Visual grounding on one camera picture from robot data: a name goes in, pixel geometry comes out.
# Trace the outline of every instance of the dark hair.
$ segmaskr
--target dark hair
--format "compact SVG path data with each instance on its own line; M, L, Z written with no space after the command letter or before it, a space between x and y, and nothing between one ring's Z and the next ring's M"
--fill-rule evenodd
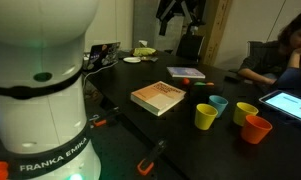
M280 34L278 35L278 41L285 46L290 46L291 34L299 29L301 29L301 13L295 17L290 24L281 30Z

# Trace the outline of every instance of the cup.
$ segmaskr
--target cup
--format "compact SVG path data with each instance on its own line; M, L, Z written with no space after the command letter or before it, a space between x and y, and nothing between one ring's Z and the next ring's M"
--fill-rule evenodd
M219 118L222 114L222 112L224 111L224 109L227 107L228 105L228 101L218 95L211 95L209 96L209 103L211 106L213 106L214 108L217 109L218 114L216 118Z
M194 124L201 130L208 130L216 118L218 111L209 104L198 104Z
M251 144L258 144L272 129L272 125L259 116L247 115L241 137Z
M148 41L145 40L139 40L139 47L147 47Z
M239 126L243 126L247 115L257 115L258 112L259 110L251 104L238 102L234 110L233 121Z

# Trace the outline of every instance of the tablet screen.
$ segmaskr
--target tablet screen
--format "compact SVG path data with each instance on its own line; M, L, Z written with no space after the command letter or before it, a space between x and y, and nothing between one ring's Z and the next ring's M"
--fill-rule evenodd
M292 94L278 92L263 101L276 109L301 119L301 99Z

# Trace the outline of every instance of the laptop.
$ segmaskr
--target laptop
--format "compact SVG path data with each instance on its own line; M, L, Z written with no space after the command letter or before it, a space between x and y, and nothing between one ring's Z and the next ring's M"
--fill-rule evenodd
M88 64L84 71L96 71L118 61L120 42L91 46Z
M283 90L301 97L301 69L287 68L270 87L270 91L274 90Z

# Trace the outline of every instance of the yellow cup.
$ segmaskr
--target yellow cup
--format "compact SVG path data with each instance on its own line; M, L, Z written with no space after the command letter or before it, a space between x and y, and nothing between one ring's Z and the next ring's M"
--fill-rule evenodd
M257 115L259 110L251 104L238 102L233 115L234 123L243 126L247 115Z
M198 104L194 124L201 130L207 130L210 128L217 114L218 111L213 106L209 104Z

